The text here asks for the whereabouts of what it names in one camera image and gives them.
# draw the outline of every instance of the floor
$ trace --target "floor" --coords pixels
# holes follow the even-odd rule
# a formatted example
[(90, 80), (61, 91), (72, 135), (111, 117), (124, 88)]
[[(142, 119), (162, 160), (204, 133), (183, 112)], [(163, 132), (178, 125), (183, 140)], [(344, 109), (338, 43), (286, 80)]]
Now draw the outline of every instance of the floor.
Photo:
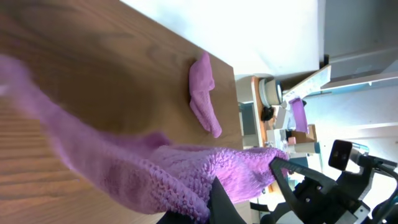
[(122, 2), (230, 64), (236, 78), (318, 69), (319, 0)]

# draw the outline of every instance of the wooden table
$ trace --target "wooden table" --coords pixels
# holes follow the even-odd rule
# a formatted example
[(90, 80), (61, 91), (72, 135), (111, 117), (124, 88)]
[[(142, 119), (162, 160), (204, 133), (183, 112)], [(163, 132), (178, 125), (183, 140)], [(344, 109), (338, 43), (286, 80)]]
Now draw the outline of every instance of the wooden table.
[[(229, 65), (211, 57), (218, 139), (188, 105), (188, 69), (202, 52), (117, 0), (0, 0), (0, 53), (25, 61), (40, 88), (84, 122), (242, 149)], [(250, 223), (248, 205), (238, 210)], [(53, 156), (38, 121), (0, 100), (0, 223), (155, 223), (161, 216), (127, 210), (71, 173)]]

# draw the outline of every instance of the wooden countertop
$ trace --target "wooden countertop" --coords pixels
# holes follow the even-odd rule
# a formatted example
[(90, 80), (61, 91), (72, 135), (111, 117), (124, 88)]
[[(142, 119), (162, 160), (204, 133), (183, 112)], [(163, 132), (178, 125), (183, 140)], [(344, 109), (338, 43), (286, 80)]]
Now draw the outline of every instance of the wooden countertop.
[[(40, 88), (84, 122), (242, 149), (229, 65), (211, 57), (222, 135), (214, 139), (189, 107), (188, 69), (202, 52), (117, 0), (0, 0), (0, 54), (25, 61)], [(249, 220), (248, 206), (238, 208)], [(127, 210), (93, 189), (53, 156), (37, 121), (0, 100), (0, 223), (156, 223), (161, 216)]]

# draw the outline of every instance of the towel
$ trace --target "towel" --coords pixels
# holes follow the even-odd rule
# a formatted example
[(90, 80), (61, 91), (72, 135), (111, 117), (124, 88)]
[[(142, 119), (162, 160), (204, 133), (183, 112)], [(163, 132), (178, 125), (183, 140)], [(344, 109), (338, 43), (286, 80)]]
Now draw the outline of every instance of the towel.
[(274, 181), (269, 163), (278, 149), (237, 151), (225, 147), (174, 145), (162, 133), (117, 136), (99, 132), (53, 103), (31, 82), (18, 60), (0, 55), (6, 94), (39, 119), (61, 160), (112, 199), (131, 210), (178, 212), (199, 223), (217, 176), (233, 203), (261, 194)]
[(205, 52), (189, 71), (190, 106), (203, 128), (211, 132), (214, 138), (218, 138), (223, 130), (214, 114), (210, 100), (209, 91), (214, 87), (210, 56)]

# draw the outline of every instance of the pink cloth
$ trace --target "pink cloth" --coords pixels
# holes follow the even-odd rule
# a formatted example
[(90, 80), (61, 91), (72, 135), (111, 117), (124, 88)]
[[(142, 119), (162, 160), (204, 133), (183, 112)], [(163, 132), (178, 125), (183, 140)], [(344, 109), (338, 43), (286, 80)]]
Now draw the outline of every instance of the pink cloth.
[(206, 205), (216, 176), (232, 202), (242, 202), (274, 181), (269, 163), (275, 156), (287, 158), (277, 149), (178, 146), (161, 133), (101, 133), (52, 103), (20, 61), (0, 55), (0, 78), (16, 105), (40, 120), (69, 168), (137, 212), (170, 210), (203, 223), (210, 215)]
[(189, 92), (192, 97), (190, 106), (204, 129), (211, 132), (214, 138), (218, 138), (223, 130), (214, 114), (210, 100), (209, 91), (214, 87), (210, 56), (205, 52), (189, 71)]

